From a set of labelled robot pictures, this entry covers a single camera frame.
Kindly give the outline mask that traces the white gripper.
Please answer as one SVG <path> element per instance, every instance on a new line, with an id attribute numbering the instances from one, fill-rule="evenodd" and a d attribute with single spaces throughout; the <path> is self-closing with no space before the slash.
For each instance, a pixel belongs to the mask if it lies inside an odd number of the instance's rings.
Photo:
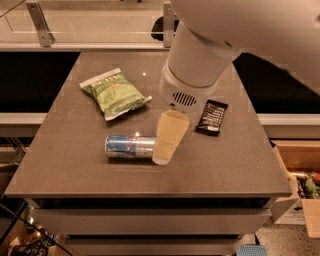
<path id="1" fill-rule="evenodd" d="M 216 84 L 206 87 L 193 87 L 180 81 L 165 64 L 159 84 L 162 99 L 175 109 L 200 109 L 214 92 Z M 167 165 L 184 137 L 190 121 L 186 114 L 168 110 L 161 114 L 156 131 L 156 143 L 152 161 Z"/>

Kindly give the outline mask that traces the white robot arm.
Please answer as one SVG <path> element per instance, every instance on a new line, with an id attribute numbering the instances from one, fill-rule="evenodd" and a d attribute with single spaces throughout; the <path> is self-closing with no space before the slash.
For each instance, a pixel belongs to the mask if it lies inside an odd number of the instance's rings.
<path id="1" fill-rule="evenodd" d="M 173 108 L 158 121 L 152 161 L 166 165 L 219 76 L 241 53 L 283 67 L 320 92 L 320 0 L 170 0 L 179 19 L 159 92 Z"/>

